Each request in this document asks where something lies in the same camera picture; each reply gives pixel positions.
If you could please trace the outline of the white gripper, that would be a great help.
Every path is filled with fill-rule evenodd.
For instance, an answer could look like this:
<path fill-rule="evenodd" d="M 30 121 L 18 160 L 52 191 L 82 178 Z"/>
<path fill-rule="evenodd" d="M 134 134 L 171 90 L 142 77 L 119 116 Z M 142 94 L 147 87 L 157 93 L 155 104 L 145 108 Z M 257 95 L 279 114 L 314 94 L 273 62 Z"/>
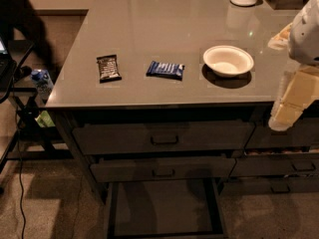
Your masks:
<path fill-rule="evenodd" d="M 273 36 L 268 47 L 288 47 L 291 59 L 300 64 L 295 72 L 285 72 L 280 80 L 268 125 L 275 131 L 286 131 L 303 112 L 319 99 L 319 0 L 309 0 L 286 25 Z"/>

